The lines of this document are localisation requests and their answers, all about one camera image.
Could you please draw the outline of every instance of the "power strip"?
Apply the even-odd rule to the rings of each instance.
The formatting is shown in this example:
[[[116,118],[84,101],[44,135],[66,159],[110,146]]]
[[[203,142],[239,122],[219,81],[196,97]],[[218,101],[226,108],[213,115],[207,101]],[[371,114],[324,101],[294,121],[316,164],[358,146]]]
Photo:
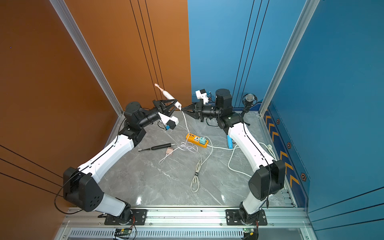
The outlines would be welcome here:
[[[189,135],[186,136],[186,139],[188,142],[191,142],[193,144],[196,144],[200,147],[204,147],[204,148],[207,148],[207,145],[208,145],[208,140],[203,138],[203,137],[199,137],[199,136],[196,136],[196,135],[193,135],[192,133],[190,133]]]

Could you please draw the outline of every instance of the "yellow chevron arrow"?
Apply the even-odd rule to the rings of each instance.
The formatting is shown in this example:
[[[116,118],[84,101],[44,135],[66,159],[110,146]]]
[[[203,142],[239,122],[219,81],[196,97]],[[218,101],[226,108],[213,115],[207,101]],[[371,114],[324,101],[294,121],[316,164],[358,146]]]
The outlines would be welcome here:
[[[275,137],[275,135],[276,135],[276,136],[279,136],[279,134],[278,134],[277,132],[273,132],[273,131],[272,131],[272,142],[274,142],[274,137]]]
[[[267,125],[268,118],[272,119],[271,116],[265,116],[265,125]]]
[[[269,132],[271,132],[271,127],[274,127],[275,125],[273,123],[269,124]]]
[[[282,159],[283,156],[288,157],[288,155],[287,155],[285,152],[280,151],[280,160],[283,160],[283,159]]]
[[[289,179],[289,183],[290,183],[291,187],[292,187],[292,180],[294,180],[297,184],[300,185],[299,181],[291,175],[291,177]]]
[[[293,170],[293,167],[291,165],[289,165],[288,163],[285,163],[285,175],[287,175],[287,167]]]

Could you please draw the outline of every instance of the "blue cylindrical object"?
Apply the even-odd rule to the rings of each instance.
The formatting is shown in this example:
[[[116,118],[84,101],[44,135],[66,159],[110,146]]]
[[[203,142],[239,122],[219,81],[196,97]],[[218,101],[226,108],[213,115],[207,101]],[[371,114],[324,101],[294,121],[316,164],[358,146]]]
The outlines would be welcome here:
[[[232,138],[229,135],[227,135],[227,141],[228,141],[228,148],[232,149],[233,148]]]

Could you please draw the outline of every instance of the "aluminum frame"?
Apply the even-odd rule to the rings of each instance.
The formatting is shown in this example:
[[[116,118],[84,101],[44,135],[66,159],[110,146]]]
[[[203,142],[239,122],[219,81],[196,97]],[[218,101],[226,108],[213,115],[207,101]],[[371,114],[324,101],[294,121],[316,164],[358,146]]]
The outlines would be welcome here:
[[[320,0],[307,0],[305,2],[303,10],[301,11],[299,19],[297,20],[295,28],[293,29],[292,35],[288,41],[283,56],[281,57],[279,65],[277,66],[276,72],[272,78],[268,90],[265,93],[262,105],[260,106],[259,114],[261,117],[264,116],[267,107],[271,103],[273,95],[275,94],[276,89],[279,86],[281,79],[283,78],[283,75],[293,57],[293,54],[296,51],[297,46],[299,45],[301,38],[304,35],[305,30],[307,29],[309,22],[311,21],[313,13],[315,12],[319,2]]]
[[[123,109],[64,0],[50,0],[50,2],[53,8],[55,9],[57,15],[59,15],[68,33],[71,35],[72,40],[76,44],[84,60],[91,69],[97,82],[101,86],[101,89],[104,91],[104,94],[107,96],[113,109],[115,110],[118,116],[121,116],[123,113]]]
[[[193,231],[242,231],[243,228],[255,228],[255,226],[227,226],[226,209],[238,209],[238,207],[204,207],[204,206],[143,206],[133,207],[132,209],[147,209],[146,223],[142,226],[136,226],[137,231],[162,231],[162,230],[190,230]],[[78,211],[79,208],[70,208],[68,213]],[[268,220],[267,226],[259,228],[299,228],[303,237],[310,240],[316,240],[311,222],[304,208],[281,208],[270,207],[264,209]],[[97,238],[104,238],[105,231],[111,231],[114,228],[121,228],[121,225],[105,226],[103,218],[97,218],[98,212],[79,212],[73,215],[67,215],[63,220],[60,229],[57,232],[55,240],[70,237],[72,230],[76,231],[97,231]],[[84,234],[83,238],[95,238],[94,234]]]

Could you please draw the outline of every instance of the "white cable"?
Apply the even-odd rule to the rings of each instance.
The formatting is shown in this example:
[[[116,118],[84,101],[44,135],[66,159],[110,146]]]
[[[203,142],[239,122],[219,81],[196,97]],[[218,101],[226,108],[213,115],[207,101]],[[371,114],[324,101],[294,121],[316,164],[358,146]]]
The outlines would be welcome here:
[[[209,142],[212,144],[212,141],[211,141],[211,139],[209,137],[207,137],[207,136],[204,136],[204,137],[208,138]],[[213,151],[214,151],[214,148],[212,148],[211,153],[208,155],[208,157],[204,161],[203,161],[203,158],[200,155],[200,160],[196,164],[196,168],[195,168],[196,172],[195,172],[195,175],[193,176],[193,179],[192,179],[191,185],[190,185],[190,188],[191,188],[192,192],[197,192],[199,190],[199,187],[200,187],[200,181],[199,181],[199,177],[198,177],[199,171],[201,169],[201,166],[205,163],[205,161],[209,158],[209,156],[211,156]],[[194,185],[196,183],[197,183],[197,188],[196,188],[196,190],[193,190],[192,189],[192,185]]]
[[[233,150],[233,148],[226,148],[226,147],[214,147],[214,146],[211,146],[211,145],[207,145],[208,147],[213,147],[213,148],[219,148],[219,149],[225,149],[225,150]]]
[[[268,152],[271,154],[271,156],[276,160],[276,155],[275,155],[275,153],[273,152],[273,148],[272,148],[271,145],[268,144],[268,146],[267,146],[267,145],[265,145],[265,143],[263,143],[263,142],[259,142],[259,144],[264,145],[264,146],[266,147],[266,149],[268,150]]]
[[[238,173],[244,174],[244,175],[246,175],[246,176],[248,176],[248,177],[252,177],[252,176],[249,176],[248,174],[246,174],[246,173],[244,173],[244,172],[240,172],[240,171],[238,171],[238,170],[232,169],[232,168],[229,166],[229,163],[230,163],[231,160],[232,160],[232,157],[233,157],[233,154],[234,154],[236,148],[240,148],[240,147],[238,147],[237,145],[235,145],[235,147],[233,148],[231,157],[229,158],[229,161],[228,161],[228,168],[231,169],[231,170],[234,171],[234,172],[238,172]]]
[[[183,113],[183,116],[184,116],[184,121],[185,121],[185,126],[188,130],[188,135],[189,135],[189,129],[188,129],[188,126],[187,126],[187,119],[185,118],[185,114],[184,112]],[[174,150],[172,150],[172,152],[168,153],[164,158],[162,158],[160,161],[159,161],[159,164],[161,164],[169,155],[171,155],[171,153],[173,153],[175,150],[177,149],[181,149],[183,151],[190,151],[190,152],[193,152],[193,153],[199,153],[198,152],[198,148],[197,148],[197,145],[194,145],[193,143],[191,142],[181,142],[181,143],[174,143],[172,145],[178,145],[177,148],[175,148]]]

